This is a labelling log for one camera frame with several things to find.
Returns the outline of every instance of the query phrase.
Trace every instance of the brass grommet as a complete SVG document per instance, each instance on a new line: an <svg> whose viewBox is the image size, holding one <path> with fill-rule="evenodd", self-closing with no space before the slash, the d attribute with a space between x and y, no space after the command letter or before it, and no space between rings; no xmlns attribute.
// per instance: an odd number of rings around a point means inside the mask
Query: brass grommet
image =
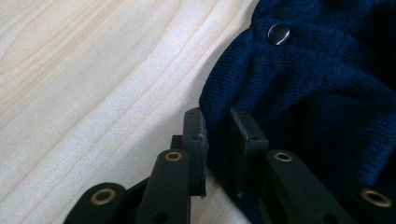
<svg viewBox="0 0 396 224"><path fill-rule="evenodd" d="M165 155L167 161L180 161L183 156L178 152L169 152Z"/></svg>
<svg viewBox="0 0 396 224"><path fill-rule="evenodd" d="M106 194L105 198L100 198L100 194ZM96 205L102 205L111 202L116 197L116 191L114 189L99 189L92 197L91 202Z"/></svg>
<svg viewBox="0 0 396 224"><path fill-rule="evenodd" d="M279 161L292 161L293 157L284 152L277 152L274 157Z"/></svg>
<svg viewBox="0 0 396 224"><path fill-rule="evenodd" d="M373 189L362 189L361 197L379 207L391 207L392 201L387 196Z"/></svg>

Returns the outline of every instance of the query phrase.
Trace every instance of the navy blue fabric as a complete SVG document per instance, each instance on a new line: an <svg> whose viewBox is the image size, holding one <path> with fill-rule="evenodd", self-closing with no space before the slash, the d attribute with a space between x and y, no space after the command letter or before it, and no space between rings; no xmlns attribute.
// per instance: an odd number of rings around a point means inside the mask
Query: navy blue fabric
<svg viewBox="0 0 396 224"><path fill-rule="evenodd" d="M290 28L285 45L267 32ZM253 199L236 195L224 147L231 107L258 121L270 148L299 155L329 188L361 183L396 195L395 2L263 1L250 27L212 70L200 98L207 166L254 223Z"/></svg>

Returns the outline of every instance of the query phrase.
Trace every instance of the black plastic part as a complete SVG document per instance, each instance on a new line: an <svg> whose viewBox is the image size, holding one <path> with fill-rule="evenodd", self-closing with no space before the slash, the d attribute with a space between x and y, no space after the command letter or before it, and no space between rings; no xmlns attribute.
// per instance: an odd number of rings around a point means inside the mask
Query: black plastic part
<svg viewBox="0 0 396 224"><path fill-rule="evenodd" d="M231 117L228 147L238 193L260 195L268 139L248 112L232 108Z"/></svg>
<svg viewBox="0 0 396 224"><path fill-rule="evenodd" d="M206 139L205 120L199 107L184 114L182 149L190 155L191 196L206 196Z"/></svg>
<svg viewBox="0 0 396 224"><path fill-rule="evenodd" d="M268 151L264 170L289 223L356 223L295 154Z"/></svg>
<svg viewBox="0 0 396 224"><path fill-rule="evenodd" d="M173 135L170 148L182 149L182 135Z"/></svg>
<svg viewBox="0 0 396 224"><path fill-rule="evenodd" d="M101 189L113 189L116 192L115 197L105 204L94 204L92 195ZM119 223L120 203L125 195L125 188L114 183L103 183L88 189L78 200L72 211L65 220L65 224L109 224Z"/></svg>
<svg viewBox="0 0 396 224"><path fill-rule="evenodd" d="M387 207L370 203L362 197L363 190L371 190L380 193L388 198L390 205ZM386 191L369 185L360 185L350 188L348 195L345 193L335 193L338 201L345 207L358 223L362 224L382 224L396 223L395 199L389 197Z"/></svg>
<svg viewBox="0 0 396 224"><path fill-rule="evenodd" d="M117 223L131 224L137 215L137 210L142 202L143 195L146 191L149 178L142 180L140 183L134 185L126 190L124 200L120 207L120 216Z"/></svg>
<svg viewBox="0 0 396 224"><path fill-rule="evenodd" d="M189 165L184 150L170 149L158 156L134 223L190 223Z"/></svg>

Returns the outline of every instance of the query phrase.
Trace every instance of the light wood grain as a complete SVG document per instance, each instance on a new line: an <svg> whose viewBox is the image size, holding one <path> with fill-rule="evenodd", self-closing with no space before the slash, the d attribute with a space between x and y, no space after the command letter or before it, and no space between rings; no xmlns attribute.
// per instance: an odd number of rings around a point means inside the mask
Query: light wood grain
<svg viewBox="0 0 396 224"><path fill-rule="evenodd" d="M62 223L91 186L149 176L256 3L0 0L0 223ZM192 223L244 222L209 185Z"/></svg>

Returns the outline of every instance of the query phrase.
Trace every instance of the round metal rivet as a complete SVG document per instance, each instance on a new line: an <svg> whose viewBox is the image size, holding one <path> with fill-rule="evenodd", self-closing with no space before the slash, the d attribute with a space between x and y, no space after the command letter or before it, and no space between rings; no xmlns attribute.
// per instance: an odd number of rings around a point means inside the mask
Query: round metal rivet
<svg viewBox="0 0 396 224"><path fill-rule="evenodd" d="M288 41L289 37L290 30L285 24L274 24L268 31L268 40L273 45L282 45Z"/></svg>
<svg viewBox="0 0 396 224"><path fill-rule="evenodd" d="M361 197L367 202L379 207L392 206L392 201L387 196L373 189L362 189Z"/></svg>
<svg viewBox="0 0 396 224"><path fill-rule="evenodd" d="M284 152L277 152L274 157L279 160L279 161L292 161L293 157L289 154L286 154Z"/></svg>
<svg viewBox="0 0 396 224"><path fill-rule="evenodd" d="M91 202L96 205L102 205L111 202L115 197L116 191L114 189L99 189L92 195Z"/></svg>
<svg viewBox="0 0 396 224"><path fill-rule="evenodd" d="M167 161L180 161L183 156L178 152L169 152L165 155Z"/></svg>

